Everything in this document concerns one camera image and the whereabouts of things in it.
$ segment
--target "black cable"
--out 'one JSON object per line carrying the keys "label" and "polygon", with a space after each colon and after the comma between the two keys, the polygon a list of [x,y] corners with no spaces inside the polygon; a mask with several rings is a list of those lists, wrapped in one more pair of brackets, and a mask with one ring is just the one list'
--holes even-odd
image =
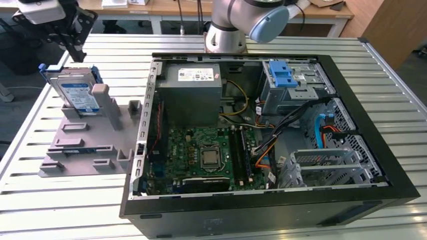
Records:
{"label": "black cable", "polygon": [[202,8],[202,0],[199,1],[199,8],[201,8],[201,20],[202,20],[202,24],[201,24],[201,30],[202,30],[202,34],[205,33],[205,20],[203,20],[203,8]]}
{"label": "black cable", "polygon": [[182,10],[182,1],[181,1],[181,0],[178,0],[178,7],[179,7],[181,25],[183,25],[183,26],[185,26],[183,10]]}
{"label": "black cable", "polygon": [[199,0],[197,0],[197,3],[198,3],[198,35],[201,35],[201,2]]}
{"label": "black cable", "polygon": [[301,6],[298,6],[297,4],[294,4],[294,5],[299,8],[301,13],[302,13],[302,25],[301,25],[299,34],[298,34],[298,35],[302,35],[303,28],[305,28],[305,25],[306,25],[306,13],[305,13],[305,10],[301,8]]}
{"label": "black cable", "polygon": [[[278,179],[278,163],[277,163],[277,154],[275,154],[275,147],[269,152],[269,159],[270,159],[270,169],[271,173],[274,174],[275,178]],[[270,189],[275,189],[278,184],[273,182],[273,185],[269,186]]]}
{"label": "black cable", "polygon": [[0,144],[3,144],[3,145],[11,145],[13,142],[11,142],[11,141],[2,141],[2,140],[0,140]]}
{"label": "black cable", "polygon": [[181,35],[185,35],[185,20],[183,20],[183,10],[182,10],[182,1],[178,0],[179,7],[179,17],[181,17]]}
{"label": "black cable", "polygon": [[323,97],[318,100],[307,101],[303,105],[301,105],[298,108],[295,108],[281,120],[279,124],[275,126],[271,134],[270,139],[257,147],[257,151],[262,150],[265,147],[270,146],[274,142],[274,140],[279,137],[282,134],[282,129],[286,128],[291,123],[294,123],[305,114],[306,110],[318,104],[325,104],[329,101],[331,101],[331,97]]}

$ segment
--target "floor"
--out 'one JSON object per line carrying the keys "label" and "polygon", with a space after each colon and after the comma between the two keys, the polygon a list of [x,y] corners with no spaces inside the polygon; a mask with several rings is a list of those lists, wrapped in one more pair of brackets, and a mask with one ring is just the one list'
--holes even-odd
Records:
{"label": "floor", "polygon": [[[153,34],[151,23],[143,22],[143,27],[139,26],[137,21],[119,21],[118,25],[122,26],[129,34]],[[186,22],[186,33],[190,35],[198,34],[198,23]],[[19,26],[14,27],[17,31],[25,32]],[[93,33],[103,33],[102,21],[95,23]],[[181,23],[177,21],[162,22],[162,31],[165,34],[179,34]],[[41,62],[47,64],[57,64],[62,58],[65,51],[54,44],[45,44],[37,49],[37,54]],[[420,58],[417,54],[412,54],[397,71],[416,94],[425,104],[427,104],[427,57]],[[14,102],[5,103],[0,101],[0,158],[5,155],[9,145],[2,144],[3,141],[11,142],[25,122],[27,114],[35,104],[41,91],[46,85],[46,80],[37,72],[27,76],[15,75],[13,71],[0,62],[0,82],[15,95]]]}

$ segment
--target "metal table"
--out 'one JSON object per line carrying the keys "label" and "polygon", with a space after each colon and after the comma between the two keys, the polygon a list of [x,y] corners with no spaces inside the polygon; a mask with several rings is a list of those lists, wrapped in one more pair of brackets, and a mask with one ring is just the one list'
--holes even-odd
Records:
{"label": "metal table", "polygon": [[[119,104],[143,100],[153,52],[203,52],[203,38],[93,34],[86,62],[101,69]],[[354,38],[281,37],[249,40],[250,53],[331,55],[422,195],[357,222],[326,228],[253,232],[211,238],[426,239],[427,109],[369,44]],[[69,56],[61,60],[67,66]],[[47,85],[0,162],[2,239],[145,239],[119,218],[125,174],[41,178],[39,166],[61,125],[62,100]]]}

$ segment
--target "wire bundle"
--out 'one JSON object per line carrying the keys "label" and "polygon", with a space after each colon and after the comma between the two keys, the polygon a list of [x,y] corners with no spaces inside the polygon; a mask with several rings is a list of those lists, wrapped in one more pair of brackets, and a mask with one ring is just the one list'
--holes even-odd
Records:
{"label": "wire bundle", "polygon": [[242,89],[242,87],[231,80],[227,80],[227,83],[231,83],[233,85],[235,85],[235,87],[241,90],[241,92],[243,93],[245,96],[245,107],[242,108],[242,110],[237,111],[237,112],[230,112],[230,113],[221,113],[221,116],[235,116],[239,115],[241,113],[243,113],[250,105],[250,99],[249,99],[249,95],[246,93],[246,91]]}
{"label": "wire bundle", "polygon": [[[331,129],[333,130],[333,132],[335,132],[335,133],[341,133],[342,132],[342,130],[339,130],[335,126],[333,126],[333,125],[327,125],[327,126],[325,126],[322,129]],[[327,147],[327,132],[323,132],[322,133],[322,143],[323,143],[323,147],[326,148]]]}
{"label": "wire bundle", "polygon": [[281,120],[279,124],[275,126],[275,128],[271,131],[270,139],[262,145],[259,145],[254,150],[254,152],[258,152],[263,148],[267,147],[267,150],[263,152],[263,154],[261,155],[261,157],[259,157],[259,159],[257,161],[255,166],[258,168],[266,168],[266,167],[270,168],[269,166],[262,165],[261,162],[263,160],[263,157],[269,154],[269,152],[271,151],[274,145],[277,144],[278,137],[282,134],[283,128],[286,128],[291,123],[294,123],[303,116],[306,110],[310,107],[313,107],[314,105],[318,105],[318,104],[327,103],[330,100],[331,100],[331,97],[325,97],[325,98],[321,98],[318,100],[307,101],[303,105],[301,105],[295,110],[293,110],[285,116],[285,118]]}

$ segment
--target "yellow cable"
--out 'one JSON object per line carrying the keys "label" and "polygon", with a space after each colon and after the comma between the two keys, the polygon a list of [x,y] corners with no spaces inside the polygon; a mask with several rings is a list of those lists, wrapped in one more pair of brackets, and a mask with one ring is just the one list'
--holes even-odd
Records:
{"label": "yellow cable", "polygon": [[259,157],[257,163],[255,163],[255,167],[262,167],[262,168],[270,168],[270,166],[261,164],[263,157],[267,155],[267,153],[270,152],[270,150],[273,149],[273,147],[275,146],[278,142],[278,139],[274,141],[274,143],[271,144],[271,146],[267,148],[266,152],[262,154],[262,156]]}
{"label": "yellow cable", "polygon": [[249,96],[247,96],[247,93],[246,91],[242,89],[242,87],[231,80],[227,80],[229,83],[231,83],[233,85],[235,85],[235,87],[241,90],[241,92],[243,93],[245,95],[245,100],[246,100],[246,104],[245,104],[245,108],[241,110],[241,111],[237,111],[237,112],[230,112],[230,113],[221,113],[219,115],[221,116],[233,116],[233,115],[238,115],[241,113],[245,112],[245,110],[247,110],[249,108],[249,105],[250,105],[250,100],[249,100]]}

